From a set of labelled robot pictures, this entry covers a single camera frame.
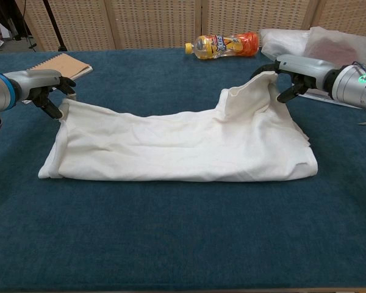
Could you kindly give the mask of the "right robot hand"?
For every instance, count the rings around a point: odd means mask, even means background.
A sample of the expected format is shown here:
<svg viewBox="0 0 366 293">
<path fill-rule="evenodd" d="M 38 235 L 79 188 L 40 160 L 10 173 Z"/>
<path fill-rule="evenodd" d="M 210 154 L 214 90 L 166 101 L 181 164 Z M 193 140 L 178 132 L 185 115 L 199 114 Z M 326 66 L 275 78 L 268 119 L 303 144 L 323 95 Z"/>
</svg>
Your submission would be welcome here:
<svg viewBox="0 0 366 293">
<path fill-rule="evenodd" d="M 336 66 L 333 63 L 291 54 L 277 56 L 273 63 L 261 66 L 251 76 L 255 77 L 265 71 L 284 73 L 291 77 L 292 86 L 277 97 L 280 103 L 286 103 L 303 95 L 309 89 L 331 93 L 337 74 Z"/>
</svg>

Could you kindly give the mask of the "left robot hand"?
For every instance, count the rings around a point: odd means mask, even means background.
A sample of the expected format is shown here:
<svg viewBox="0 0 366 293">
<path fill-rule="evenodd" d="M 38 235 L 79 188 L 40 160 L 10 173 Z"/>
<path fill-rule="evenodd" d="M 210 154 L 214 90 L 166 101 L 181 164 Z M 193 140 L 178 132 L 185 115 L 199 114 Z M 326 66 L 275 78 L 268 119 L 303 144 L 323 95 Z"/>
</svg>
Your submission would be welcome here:
<svg viewBox="0 0 366 293">
<path fill-rule="evenodd" d="M 57 89 L 66 95 L 75 94 L 76 83 L 56 70 L 23 70 L 4 75 L 14 87 L 16 102 L 31 101 L 53 119 L 61 119 L 63 114 L 50 101 L 49 93 Z"/>
</svg>

